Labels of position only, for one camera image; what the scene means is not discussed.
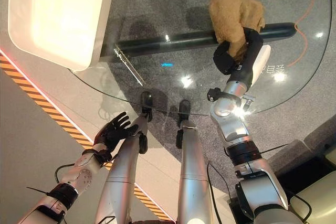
white tray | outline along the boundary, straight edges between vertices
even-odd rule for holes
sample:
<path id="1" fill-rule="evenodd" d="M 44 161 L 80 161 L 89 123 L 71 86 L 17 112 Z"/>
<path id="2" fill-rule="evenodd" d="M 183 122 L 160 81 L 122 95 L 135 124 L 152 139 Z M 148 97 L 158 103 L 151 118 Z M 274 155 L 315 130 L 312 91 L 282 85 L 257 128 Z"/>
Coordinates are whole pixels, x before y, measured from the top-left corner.
<path id="1" fill-rule="evenodd" d="M 19 49 L 81 71 L 98 62 L 111 0 L 9 0 L 8 32 Z"/>

brown plush toy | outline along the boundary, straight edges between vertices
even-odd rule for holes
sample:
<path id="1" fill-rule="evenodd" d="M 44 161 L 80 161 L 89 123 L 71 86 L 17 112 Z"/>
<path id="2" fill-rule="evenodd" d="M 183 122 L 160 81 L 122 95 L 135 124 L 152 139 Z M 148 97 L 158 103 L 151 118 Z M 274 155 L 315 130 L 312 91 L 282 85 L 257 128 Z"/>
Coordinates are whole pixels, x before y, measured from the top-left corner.
<path id="1" fill-rule="evenodd" d="M 265 26 L 264 7 L 257 0 L 210 0 L 209 13 L 218 42 L 229 41 L 228 53 L 240 63 L 246 51 L 243 27 Z"/>

glass table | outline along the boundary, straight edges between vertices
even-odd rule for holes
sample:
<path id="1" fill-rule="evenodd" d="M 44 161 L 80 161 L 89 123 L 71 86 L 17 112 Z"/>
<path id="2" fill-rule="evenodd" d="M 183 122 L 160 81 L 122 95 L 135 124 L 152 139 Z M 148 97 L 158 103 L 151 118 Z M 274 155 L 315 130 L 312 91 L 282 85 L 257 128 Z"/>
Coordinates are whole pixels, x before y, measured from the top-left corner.
<path id="1" fill-rule="evenodd" d="M 260 1 L 266 24 L 292 24 L 276 31 L 282 40 L 265 40 L 271 56 L 248 91 L 256 97 L 251 113 L 285 102 L 308 83 L 323 57 L 331 21 L 331 0 Z M 193 114 L 209 115 L 206 94 L 210 88 L 224 88 L 228 76 L 212 60 L 218 45 L 208 2 L 112 0 L 100 62 L 73 73 L 97 91 L 131 104 L 139 105 L 147 90 L 158 110 L 176 112 L 179 102 L 188 99 Z"/>

blue light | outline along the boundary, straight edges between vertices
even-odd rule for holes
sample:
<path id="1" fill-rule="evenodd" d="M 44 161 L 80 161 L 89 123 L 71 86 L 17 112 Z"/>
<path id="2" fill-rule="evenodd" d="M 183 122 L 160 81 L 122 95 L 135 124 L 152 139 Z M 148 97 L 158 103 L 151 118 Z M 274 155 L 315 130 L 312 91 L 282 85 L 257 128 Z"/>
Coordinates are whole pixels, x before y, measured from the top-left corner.
<path id="1" fill-rule="evenodd" d="M 172 67 L 172 66 L 174 66 L 174 64 L 167 62 L 161 64 L 161 67 Z"/>

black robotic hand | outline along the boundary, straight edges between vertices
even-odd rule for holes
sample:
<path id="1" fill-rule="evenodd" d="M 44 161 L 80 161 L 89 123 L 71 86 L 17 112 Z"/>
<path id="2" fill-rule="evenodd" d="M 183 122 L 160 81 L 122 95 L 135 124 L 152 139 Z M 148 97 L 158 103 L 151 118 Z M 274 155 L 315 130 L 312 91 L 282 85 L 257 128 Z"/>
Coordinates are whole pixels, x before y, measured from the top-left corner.
<path id="1" fill-rule="evenodd" d="M 253 63 L 258 56 L 258 53 L 263 45 L 263 39 L 260 34 L 250 28 L 243 27 L 247 50 L 245 52 L 242 62 L 235 62 L 235 60 L 228 54 L 230 43 L 224 41 L 214 52 L 214 63 L 217 69 L 225 75 L 229 75 L 236 70 L 238 65 L 243 65 L 248 68 L 253 66 Z"/>
<path id="2" fill-rule="evenodd" d="M 128 119 L 126 112 L 117 115 L 98 132 L 94 144 L 102 143 L 112 152 L 120 140 L 133 135 L 138 129 L 137 124 L 126 128 L 131 124 Z"/>

